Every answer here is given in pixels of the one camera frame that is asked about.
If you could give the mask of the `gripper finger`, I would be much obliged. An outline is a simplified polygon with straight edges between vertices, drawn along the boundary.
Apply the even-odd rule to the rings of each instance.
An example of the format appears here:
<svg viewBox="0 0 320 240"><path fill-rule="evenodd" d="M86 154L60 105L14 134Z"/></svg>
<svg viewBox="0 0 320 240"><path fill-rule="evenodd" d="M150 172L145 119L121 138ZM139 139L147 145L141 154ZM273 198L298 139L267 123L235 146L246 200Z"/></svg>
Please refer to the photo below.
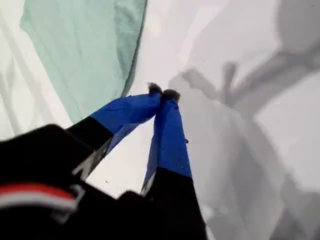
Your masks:
<svg viewBox="0 0 320 240"><path fill-rule="evenodd" d="M137 126L152 119L162 102L162 89L148 85L148 93L117 98L67 129L93 149L72 174L86 179L102 159Z"/></svg>
<svg viewBox="0 0 320 240"><path fill-rule="evenodd" d="M162 94L143 190L156 208L159 239L205 240L206 224L195 192L179 99L173 89Z"/></svg>

